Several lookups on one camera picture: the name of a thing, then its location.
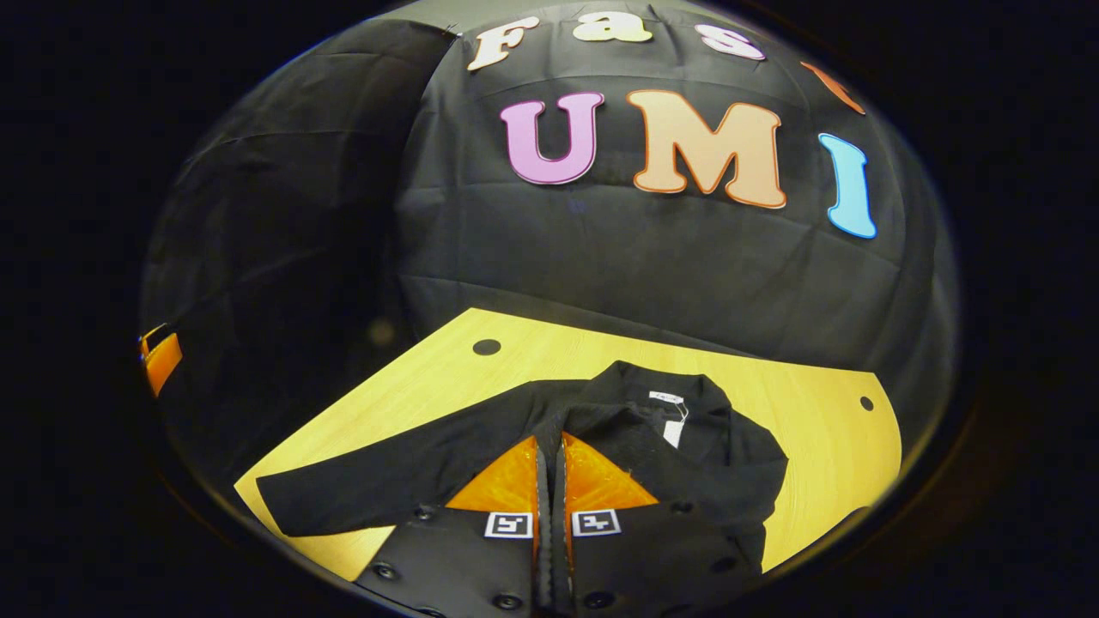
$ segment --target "orange object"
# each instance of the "orange object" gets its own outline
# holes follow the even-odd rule
[[[486,512],[532,512],[534,552],[539,549],[537,442],[531,435],[488,464],[462,488],[447,508]]]
[[[831,77],[829,77],[829,75],[826,73],[824,73],[823,70],[814,67],[813,65],[811,65],[809,63],[801,63],[801,66],[808,68],[811,71],[813,71],[817,75],[817,77],[819,77],[820,80],[824,82],[824,86],[828,87],[828,89],[832,91],[833,95],[835,95],[836,97],[839,97],[840,100],[843,101],[844,103],[847,103],[848,108],[855,110],[856,112],[858,112],[858,113],[861,113],[863,115],[866,115],[866,110],[864,110],[863,106],[856,103],[854,101],[854,99],[852,99],[851,96],[847,95],[847,89],[844,88],[843,85],[841,85],[839,81],[832,79]]]
[[[573,563],[573,514],[631,508],[658,500],[599,451],[568,433],[565,440],[565,543]]]
[[[148,352],[146,352],[148,344],[145,341],[147,338],[148,335],[145,335],[141,342],[142,355],[145,357],[145,375],[148,376],[148,384],[153,387],[153,396],[159,397],[160,388],[184,358],[184,353],[179,349],[179,336],[176,333],[169,334]]]

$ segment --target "black cloth backdrop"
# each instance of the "black cloth backdrop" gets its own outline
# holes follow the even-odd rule
[[[581,10],[635,13],[654,37],[578,41]],[[468,307],[874,372],[909,449],[950,394],[958,290],[934,187],[873,101],[852,91],[867,110],[854,113],[799,62],[842,73],[746,24],[623,2],[528,14],[541,25],[476,74],[481,29],[364,22],[200,141],[152,240],[141,312],[142,328],[180,333],[160,405],[188,463],[235,500],[258,457]],[[707,47],[696,23],[734,27],[767,59]],[[737,101],[775,111],[787,206],[633,187],[645,137],[625,95],[641,88],[680,92],[711,128]],[[545,102],[542,153],[560,156],[556,100],[581,90],[606,96],[589,173],[563,186],[515,176],[500,110]],[[877,238],[828,221],[820,132],[866,154]],[[379,320],[388,345],[367,335]]]

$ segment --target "shirt collar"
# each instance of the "shirt collar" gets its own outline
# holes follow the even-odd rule
[[[706,415],[731,408],[729,398],[704,375],[670,374],[615,361],[592,378],[581,390],[591,402],[655,402],[650,393],[666,393],[684,398],[690,413]]]

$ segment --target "shirt sleeve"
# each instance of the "shirt sleeve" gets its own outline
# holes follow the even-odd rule
[[[288,537],[395,525],[442,504],[520,441],[545,409],[528,383],[415,429],[315,464],[256,478]]]

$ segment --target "white label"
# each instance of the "white label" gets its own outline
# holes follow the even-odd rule
[[[664,424],[664,439],[676,449],[679,448],[679,435],[684,432],[684,421],[669,420]]]
[[[612,508],[603,510],[578,510],[573,514],[574,537],[603,537],[606,534],[621,533],[622,527],[619,526],[618,515]]]
[[[490,512],[485,536],[492,539],[533,539],[534,515],[530,512]]]
[[[660,401],[667,401],[669,404],[682,404],[684,398],[678,395],[668,395],[667,393],[657,393],[655,390],[648,391],[650,399],[659,399]]]

